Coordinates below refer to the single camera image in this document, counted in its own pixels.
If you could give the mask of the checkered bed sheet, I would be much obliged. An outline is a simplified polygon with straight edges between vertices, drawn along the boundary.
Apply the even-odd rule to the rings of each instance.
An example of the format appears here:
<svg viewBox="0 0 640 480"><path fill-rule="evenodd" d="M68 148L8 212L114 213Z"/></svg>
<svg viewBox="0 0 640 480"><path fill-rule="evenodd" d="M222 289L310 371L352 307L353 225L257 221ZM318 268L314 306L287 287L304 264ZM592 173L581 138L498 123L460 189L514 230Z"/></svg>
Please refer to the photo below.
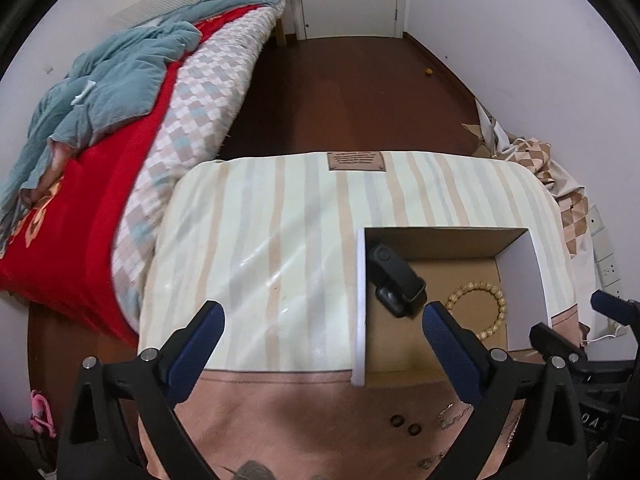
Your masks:
<svg viewBox="0 0 640 480"><path fill-rule="evenodd" d="M116 231L112 282L119 312L139 330L143 289L160 224L178 181L217 157L244 102L262 47L286 0L232 9L178 69L168 110L134 181Z"/></svg>

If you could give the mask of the teal blue quilt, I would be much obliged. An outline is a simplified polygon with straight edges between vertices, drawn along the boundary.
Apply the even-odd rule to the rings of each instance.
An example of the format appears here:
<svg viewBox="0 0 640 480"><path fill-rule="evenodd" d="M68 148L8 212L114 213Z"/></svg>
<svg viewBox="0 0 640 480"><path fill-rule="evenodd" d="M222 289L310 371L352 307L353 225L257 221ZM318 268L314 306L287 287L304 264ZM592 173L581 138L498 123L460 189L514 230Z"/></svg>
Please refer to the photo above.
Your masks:
<svg viewBox="0 0 640 480"><path fill-rule="evenodd" d="M116 32L79 55L65 78L38 102L26 142L1 189L1 244L5 245L52 166L55 145L76 154L120 127L149 115L168 65L204 39L196 24L241 6L275 6L280 0L201 0L153 16L152 24Z"/></svg>

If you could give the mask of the white cardboard box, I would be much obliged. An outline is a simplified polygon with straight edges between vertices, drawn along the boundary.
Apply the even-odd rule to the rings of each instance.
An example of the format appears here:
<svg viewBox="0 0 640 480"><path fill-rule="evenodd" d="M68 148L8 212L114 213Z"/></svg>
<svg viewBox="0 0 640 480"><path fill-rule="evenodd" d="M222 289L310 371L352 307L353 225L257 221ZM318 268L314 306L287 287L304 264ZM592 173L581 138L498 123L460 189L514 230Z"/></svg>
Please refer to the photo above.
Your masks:
<svg viewBox="0 0 640 480"><path fill-rule="evenodd" d="M395 318L369 281L367 249L393 248L426 283L425 304L412 318ZM421 226L364 228L358 234L357 387L405 387L441 382L445 373L422 330L424 307L440 302L486 348L529 349L529 330L549 325L570 303L564 269L555 269L526 228Z"/></svg>

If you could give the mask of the red bed blanket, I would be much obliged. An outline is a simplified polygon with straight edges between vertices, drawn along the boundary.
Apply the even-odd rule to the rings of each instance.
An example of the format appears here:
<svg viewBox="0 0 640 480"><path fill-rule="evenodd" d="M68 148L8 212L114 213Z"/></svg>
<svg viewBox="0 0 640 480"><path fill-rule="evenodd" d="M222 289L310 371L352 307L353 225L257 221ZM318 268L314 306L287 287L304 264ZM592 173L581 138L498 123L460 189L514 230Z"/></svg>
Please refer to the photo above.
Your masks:
<svg viewBox="0 0 640 480"><path fill-rule="evenodd" d="M212 19L221 24L218 18ZM203 34L212 25L198 22ZM134 344L138 332L119 312L112 252L134 181L168 110L178 69L168 65L152 112L76 154L55 145L52 166L30 197L26 216L1 244L1 287L43 304L89 330Z"/></svg>

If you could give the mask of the pink slipper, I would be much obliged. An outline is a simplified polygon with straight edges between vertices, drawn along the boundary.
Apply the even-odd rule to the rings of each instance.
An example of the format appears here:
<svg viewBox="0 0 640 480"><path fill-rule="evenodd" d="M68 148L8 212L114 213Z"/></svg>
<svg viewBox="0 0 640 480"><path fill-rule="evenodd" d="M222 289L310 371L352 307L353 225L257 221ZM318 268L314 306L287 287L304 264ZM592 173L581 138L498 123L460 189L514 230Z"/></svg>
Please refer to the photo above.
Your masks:
<svg viewBox="0 0 640 480"><path fill-rule="evenodd" d="M29 426L35 434L47 436L54 439L56 429L48 400L37 390L30 392L30 405L32 414L29 419Z"/></svg>

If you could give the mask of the checkered beige cloth pile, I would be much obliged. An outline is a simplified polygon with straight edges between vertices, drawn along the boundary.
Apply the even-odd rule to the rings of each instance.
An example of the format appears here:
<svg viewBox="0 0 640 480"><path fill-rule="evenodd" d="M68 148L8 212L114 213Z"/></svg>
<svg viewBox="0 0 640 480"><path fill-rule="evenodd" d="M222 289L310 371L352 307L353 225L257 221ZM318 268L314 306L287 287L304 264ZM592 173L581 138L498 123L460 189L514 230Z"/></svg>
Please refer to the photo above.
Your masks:
<svg viewBox="0 0 640 480"><path fill-rule="evenodd" d="M596 263L588 226L589 200L585 187L553 158L551 145L536 138L507 133L479 100L475 100L478 123L463 127L478 137L475 156L516 162L531 172L558 204L564 240L574 277L596 284Z"/></svg>

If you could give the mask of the white power strip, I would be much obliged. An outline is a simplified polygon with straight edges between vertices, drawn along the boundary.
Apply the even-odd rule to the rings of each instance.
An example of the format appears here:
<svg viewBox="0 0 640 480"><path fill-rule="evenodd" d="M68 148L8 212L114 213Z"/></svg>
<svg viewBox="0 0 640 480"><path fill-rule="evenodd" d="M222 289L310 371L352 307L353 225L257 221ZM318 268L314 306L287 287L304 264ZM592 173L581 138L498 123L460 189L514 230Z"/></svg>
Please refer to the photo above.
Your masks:
<svg viewBox="0 0 640 480"><path fill-rule="evenodd" d="M589 208L587 220L600 289L622 298L622 276L618 270L612 238L596 206Z"/></svg>

